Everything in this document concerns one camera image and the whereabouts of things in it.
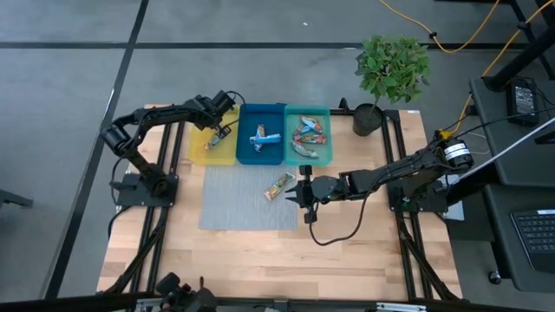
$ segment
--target gray carpet floor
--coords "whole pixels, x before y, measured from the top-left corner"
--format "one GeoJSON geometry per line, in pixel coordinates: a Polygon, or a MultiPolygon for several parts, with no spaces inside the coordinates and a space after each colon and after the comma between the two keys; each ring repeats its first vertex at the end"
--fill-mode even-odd
{"type": "MultiPolygon", "coordinates": [[[[439,33],[464,42],[491,4],[389,0],[439,33]]],[[[526,16],[536,6],[519,1],[526,16]]],[[[140,0],[0,0],[2,42],[126,42],[140,0]]],[[[476,42],[506,42],[517,20],[508,5],[494,13],[476,42]]],[[[538,18],[533,30],[545,23],[538,18]]],[[[365,0],[150,1],[139,42],[360,42],[373,34],[428,40],[428,34],[365,0]]],[[[526,42],[523,35],[518,42],[526,42]]],[[[0,188],[32,197],[31,210],[0,210],[0,302],[36,299],[62,234],[122,57],[122,49],[0,49],[0,188]]],[[[295,102],[335,107],[372,99],[358,89],[354,50],[345,49],[140,49],[135,50],[115,115],[145,103],[182,102],[196,94],[234,89],[250,102],[295,102]]],[[[456,120],[468,80],[480,76],[494,51],[456,55],[430,51],[431,87],[418,101],[427,136],[456,120]]],[[[515,56],[507,52],[500,66],[515,56]]],[[[545,79],[537,62],[526,75],[545,79]]],[[[478,124],[468,118],[464,127],[478,124]]],[[[481,137],[468,137],[486,151],[481,137]]],[[[478,162],[487,155],[475,155],[478,162]]],[[[104,151],[61,296],[92,294],[114,214],[108,191],[115,157],[104,151]]],[[[122,175],[123,167],[118,171],[122,175]]],[[[463,294],[473,302],[552,309],[555,296],[517,291],[510,281],[493,286],[494,267],[484,244],[452,242],[463,294]]]]}

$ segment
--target black desk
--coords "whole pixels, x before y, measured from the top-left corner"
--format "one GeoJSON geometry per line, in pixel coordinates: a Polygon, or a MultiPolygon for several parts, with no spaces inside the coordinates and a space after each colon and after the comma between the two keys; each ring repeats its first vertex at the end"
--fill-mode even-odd
{"type": "MultiPolygon", "coordinates": [[[[547,98],[555,100],[555,82],[537,83],[547,98]]],[[[506,117],[505,92],[488,90],[481,79],[470,81],[470,87],[482,123],[506,117]]],[[[545,122],[548,118],[545,113],[540,115],[540,121],[545,122]]],[[[508,121],[484,129],[493,156],[531,131],[531,128],[508,121]]],[[[478,192],[483,195],[488,223],[492,226],[493,254],[501,276],[512,278],[519,290],[555,292],[555,274],[532,268],[511,220],[511,212],[555,209],[555,146],[539,146],[529,138],[492,164],[453,185],[448,201],[453,203],[478,192]]],[[[477,220],[468,220],[468,223],[475,231],[480,231],[476,224],[484,224],[477,220]]]]}
{"type": "Polygon", "coordinates": [[[493,247],[499,273],[502,277],[511,277],[514,287],[518,290],[555,292],[555,274],[532,269],[510,216],[510,212],[515,211],[554,208],[554,192],[551,188],[543,187],[506,185],[484,187],[486,205],[496,244],[499,246],[497,250],[493,247]]]}
{"type": "MultiPolygon", "coordinates": [[[[547,99],[555,101],[555,81],[537,81],[537,85],[547,99]]],[[[488,90],[481,79],[471,80],[470,88],[482,123],[507,117],[505,92],[488,90]]],[[[539,109],[544,109],[540,99],[539,109]]],[[[547,113],[541,113],[539,119],[542,124],[550,118],[547,113]]],[[[530,127],[517,126],[508,121],[497,122],[484,128],[492,156],[501,153],[531,131],[530,127]]],[[[495,167],[503,185],[555,187],[555,145],[540,146],[530,138],[496,159],[495,167]]]]}

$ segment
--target yellow cable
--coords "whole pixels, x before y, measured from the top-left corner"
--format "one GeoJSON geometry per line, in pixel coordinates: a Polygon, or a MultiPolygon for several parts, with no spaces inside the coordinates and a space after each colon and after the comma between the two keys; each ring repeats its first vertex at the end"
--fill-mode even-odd
{"type": "MultiPolygon", "coordinates": [[[[409,20],[412,23],[416,23],[418,25],[420,25],[422,28],[424,28],[429,34],[432,34],[433,31],[430,30],[430,28],[428,28],[428,26],[424,25],[423,23],[420,23],[418,21],[416,21],[413,18],[410,18],[404,14],[402,14],[401,12],[399,12],[398,10],[393,9],[389,4],[385,3],[385,1],[383,0],[379,0],[383,5],[385,5],[388,9],[390,9],[392,12],[396,13],[398,16],[401,16],[407,20],[409,20]]],[[[445,52],[445,53],[449,53],[449,54],[454,54],[457,53],[459,51],[461,51],[462,49],[464,49],[472,40],[474,40],[474,38],[482,31],[482,29],[484,28],[484,26],[486,25],[487,21],[489,21],[490,17],[492,16],[493,12],[495,11],[495,8],[497,8],[497,4],[499,4],[500,0],[497,0],[495,2],[495,4],[493,5],[493,7],[489,10],[489,13],[487,13],[486,18],[484,19],[484,22],[482,22],[482,24],[479,26],[479,28],[474,31],[473,35],[470,37],[470,39],[468,39],[467,42],[465,42],[463,45],[461,45],[460,47],[458,47],[457,49],[454,50],[448,50],[448,49],[444,49],[441,46],[441,43],[437,40],[436,36],[434,36],[434,41],[435,43],[437,43],[437,46],[440,47],[441,51],[445,52]]]]}
{"type": "MultiPolygon", "coordinates": [[[[534,12],[534,14],[532,14],[530,17],[528,17],[528,19],[526,20],[526,23],[531,22],[538,14],[539,12],[541,12],[543,9],[545,9],[547,6],[552,5],[553,1],[555,0],[550,0],[547,3],[545,3],[544,5],[542,5],[537,11],[534,12]]],[[[520,34],[520,29],[514,32],[514,35],[511,37],[511,39],[509,39],[509,41],[505,44],[505,46],[503,47],[503,49],[497,54],[497,56],[495,57],[495,59],[493,59],[493,62],[491,64],[489,64],[489,66],[486,68],[486,70],[484,70],[484,72],[482,73],[482,76],[485,76],[489,73],[490,70],[492,70],[493,66],[495,65],[495,63],[497,63],[497,61],[501,58],[501,56],[505,53],[506,49],[509,47],[509,45],[514,41],[514,39],[516,39],[516,37],[520,34]]],[[[453,135],[454,133],[457,133],[457,131],[459,131],[460,125],[462,124],[462,117],[464,117],[465,112],[467,111],[467,107],[468,104],[470,103],[470,99],[471,99],[471,95],[468,96],[467,98],[467,102],[465,103],[465,106],[462,108],[462,112],[460,112],[460,116],[459,116],[459,122],[457,122],[457,127],[453,130],[453,131],[441,131],[441,136],[443,138],[448,138],[449,136],[453,135]]]]}
{"type": "MultiPolygon", "coordinates": [[[[383,0],[379,0],[383,5],[385,5],[388,9],[390,9],[392,12],[396,13],[397,15],[409,20],[412,23],[416,23],[418,25],[420,25],[422,28],[424,28],[429,34],[432,34],[432,30],[430,30],[430,28],[428,28],[426,25],[424,25],[423,23],[420,23],[418,21],[416,21],[413,18],[410,18],[404,14],[402,14],[401,12],[393,9],[391,6],[389,6],[389,4],[385,3],[383,0]]],[[[538,10],[536,10],[530,17],[528,17],[528,19],[526,20],[526,23],[531,22],[543,9],[545,9],[547,6],[552,5],[552,3],[555,0],[550,0],[547,3],[545,3],[544,5],[542,5],[538,10]]],[[[467,42],[465,42],[462,46],[458,47],[457,49],[454,50],[447,50],[444,49],[440,42],[437,40],[437,38],[434,36],[434,41],[435,43],[437,43],[438,47],[440,47],[440,49],[445,52],[445,53],[449,53],[449,54],[453,54],[453,53],[457,53],[459,51],[461,51],[462,49],[464,49],[482,30],[482,28],[484,27],[484,25],[486,25],[487,21],[489,20],[489,18],[492,16],[493,11],[495,10],[495,8],[497,7],[497,4],[500,2],[500,0],[497,0],[495,2],[495,4],[493,5],[493,7],[490,9],[489,13],[487,14],[486,18],[484,19],[484,22],[482,22],[482,24],[479,26],[479,28],[474,32],[474,34],[470,37],[470,39],[468,39],[467,42]]],[[[493,66],[495,65],[495,63],[497,63],[497,61],[501,58],[501,56],[505,53],[506,49],[509,47],[509,45],[514,41],[514,39],[516,39],[516,37],[520,34],[520,29],[517,30],[514,35],[511,37],[511,39],[509,39],[509,41],[505,44],[505,46],[503,47],[503,49],[497,54],[497,56],[495,57],[495,59],[493,60],[493,62],[491,64],[489,64],[489,66],[486,68],[486,70],[484,70],[484,73],[482,73],[482,76],[485,76],[489,73],[490,70],[492,70],[493,66]]],[[[457,122],[457,127],[449,132],[449,131],[440,131],[440,135],[446,139],[448,137],[450,137],[451,135],[453,135],[454,133],[456,133],[457,131],[459,131],[460,129],[460,125],[462,124],[462,118],[465,115],[465,112],[467,111],[467,107],[468,104],[470,104],[470,100],[472,99],[472,96],[469,95],[467,97],[467,101],[465,102],[464,107],[462,108],[462,112],[460,112],[460,116],[459,116],[459,122],[457,122]]]]}

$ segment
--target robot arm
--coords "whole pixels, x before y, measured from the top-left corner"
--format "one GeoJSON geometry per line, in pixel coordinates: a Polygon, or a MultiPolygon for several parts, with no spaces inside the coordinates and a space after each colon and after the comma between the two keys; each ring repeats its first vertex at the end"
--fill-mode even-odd
{"type": "Polygon", "coordinates": [[[433,184],[440,176],[464,173],[472,165],[473,159],[464,141],[435,139],[404,159],[374,170],[341,172],[339,178],[320,176],[310,181],[311,168],[301,166],[304,179],[287,191],[297,195],[288,199],[301,208],[312,210],[316,203],[325,205],[330,201],[364,199],[380,186],[397,180],[402,182],[404,196],[411,197],[433,184]]]}
{"type": "Polygon", "coordinates": [[[169,107],[140,108],[132,114],[122,116],[101,131],[101,137],[112,152],[132,163],[140,173],[140,181],[152,196],[160,196],[167,191],[167,175],[162,169],[150,164],[139,153],[137,146],[142,143],[148,130],[154,126],[171,124],[179,121],[192,122],[199,130],[210,127],[223,139],[230,133],[229,127],[221,127],[220,122],[225,112],[233,109],[235,101],[224,91],[219,91],[213,98],[197,95],[181,105],[169,107]],[[124,126],[136,125],[132,138],[124,126]]]}

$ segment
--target candy bar wrapper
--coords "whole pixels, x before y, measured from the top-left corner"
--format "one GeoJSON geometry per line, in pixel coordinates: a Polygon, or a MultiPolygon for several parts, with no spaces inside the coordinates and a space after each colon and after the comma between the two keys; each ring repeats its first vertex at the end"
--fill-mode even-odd
{"type": "Polygon", "coordinates": [[[301,116],[301,121],[308,127],[310,127],[310,129],[318,132],[318,133],[322,133],[323,129],[322,129],[322,125],[320,125],[320,122],[318,122],[318,119],[314,118],[314,117],[308,117],[308,116],[301,116]]]}
{"type": "Polygon", "coordinates": [[[325,134],[305,134],[305,135],[296,135],[295,140],[301,143],[312,143],[312,144],[326,144],[326,135],[325,134]]]}
{"type": "Polygon", "coordinates": [[[210,151],[210,149],[212,149],[213,147],[215,147],[218,143],[219,143],[219,136],[218,133],[214,133],[212,135],[212,137],[210,138],[210,140],[208,142],[206,142],[205,144],[205,151],[210,151]]]}
{"type": "Polygon", "coordinates": [[[300,142],[293,140],[291,144],[293,145],[295,152],[303,155],[304,157],[318,158],[318,154],[315,151],[304,148],[300,142]]]}
{"type": "Polygon", "coordinates": [[[270,134],[263,138],[260,137],[250,137],[249,140],[251,144],[270,144],[281,142],[281,134],[270,134]]]}
{"type": "Polygon", "coordinates": [[[289,172],[286,172],[283,176],[279,177],[276,183],[274,183],[268,191],[264,191],[264,196],[268,200],[273,200],[287,185],[289,182],[295,179],[295,176],[289,172]]]}
{"type": "Polygon", "coordinates": [[[299,127],[297,127],[297,130],[295,130],[295,132],[293,133],[293,136],[305,134],[305,133],[308,133],[309,131],[310,131],[310,127],[306,125],[300,125],[299,127]]]}
{"type": "MultiPolygon", "coordinates": [[[[266,129],[264,129],[264,125],[263,124],[258,124],[258,128],[257,128],[257,135],[255,136],[256,138],[264,138],[266,136],[266,129]]],[[[262,144],[255,144],[254,145],[254,150],[260,153],[260,150],[262,149],[262,144]]]]}

